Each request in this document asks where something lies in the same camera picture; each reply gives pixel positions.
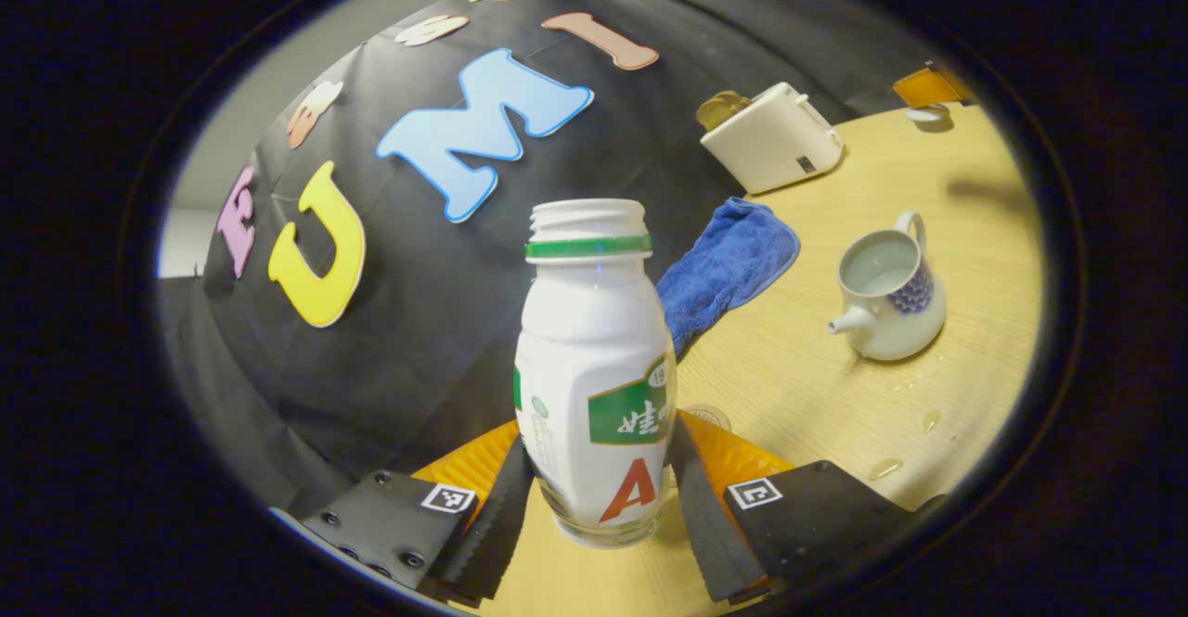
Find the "plastic bottle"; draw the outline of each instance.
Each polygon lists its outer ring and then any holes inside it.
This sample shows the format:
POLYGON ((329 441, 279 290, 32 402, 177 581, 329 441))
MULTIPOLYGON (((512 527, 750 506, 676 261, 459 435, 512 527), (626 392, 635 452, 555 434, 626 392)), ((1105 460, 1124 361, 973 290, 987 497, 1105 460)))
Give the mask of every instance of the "plastic bottle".
POLYGON ((676 357, 644 275, 651 240, 631 200, 532 210, 537 267, 516 351, 516 415, 557 527, 590 547, 651 535, 668 480, 676 357))

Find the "table surface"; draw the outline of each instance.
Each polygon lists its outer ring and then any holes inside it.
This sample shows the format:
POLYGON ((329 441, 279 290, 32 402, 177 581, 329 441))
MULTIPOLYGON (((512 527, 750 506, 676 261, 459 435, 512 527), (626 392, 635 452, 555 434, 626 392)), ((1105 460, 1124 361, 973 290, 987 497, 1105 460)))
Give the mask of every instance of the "table surface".
MULTIPOLYGON (((832 172, 748 196, 797 233, 800 256, 696 339, 677 373, 680 407, 712 404, 748 441, 796 466, 828 459, 909 510, 954 490, 1001 429, 1043 292, 1038 216, 1015 158, 980 107, 947 106, 944 132, 922 132, 903 109, 840 124, 847 150, 832 172), (877 363, 826 332, 841 310, 838 260, 905 209, 924 219, 948 315, 924 351, 877 363)), ((709 599, 676 490, 655 536, 594 550, 557 531, 533 487, 498 596, 478 613, 685 617, 748 604, 709 599)))

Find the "blue towel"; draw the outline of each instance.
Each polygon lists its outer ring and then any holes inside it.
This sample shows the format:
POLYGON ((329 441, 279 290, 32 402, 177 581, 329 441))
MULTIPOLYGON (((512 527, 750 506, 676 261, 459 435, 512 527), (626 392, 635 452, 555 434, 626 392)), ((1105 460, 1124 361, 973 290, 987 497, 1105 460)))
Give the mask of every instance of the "blue towel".
POLYGON ((680 357, 689 341, 738 308, 796 262, 801 243, 770 208, 731 197, 718 207, 693 250, 656 284, 680 357))

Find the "water droplet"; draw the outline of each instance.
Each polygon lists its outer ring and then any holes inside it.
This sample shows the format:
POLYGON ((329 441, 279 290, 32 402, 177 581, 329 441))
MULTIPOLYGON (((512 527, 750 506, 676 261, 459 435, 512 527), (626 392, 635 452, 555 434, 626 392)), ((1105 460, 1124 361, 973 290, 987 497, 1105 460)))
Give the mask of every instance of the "water droplet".
POLYGON ((929 410, 928 415, 924 416, 924 433, 931 432, 939 423, 941 423, 941 411, 929 410))
POLYGON ((867 480, 881 480, 891 473, 903 468, 902 459, 883 459, 871 467, 871 473, 866 477, 867 480))

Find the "blue letter m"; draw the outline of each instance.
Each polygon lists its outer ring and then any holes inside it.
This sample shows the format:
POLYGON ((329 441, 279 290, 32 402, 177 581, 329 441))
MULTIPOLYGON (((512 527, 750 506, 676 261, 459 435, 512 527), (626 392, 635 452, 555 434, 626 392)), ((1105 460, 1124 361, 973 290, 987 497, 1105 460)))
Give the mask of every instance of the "blue letter m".
POLYGON ((470 169, 451 152, 501 160, 524 149, 505 108, 524 118, 531 137, 551 134, 594 100, 589 88, 569 88, 512 59, 510 49, 475 58, 459 73, 465 109, 415 109, 396 121, 375 155, 396 153, 446 196, 446 219, 462 222, 492 194, 499 177, 489 166, 470 169))

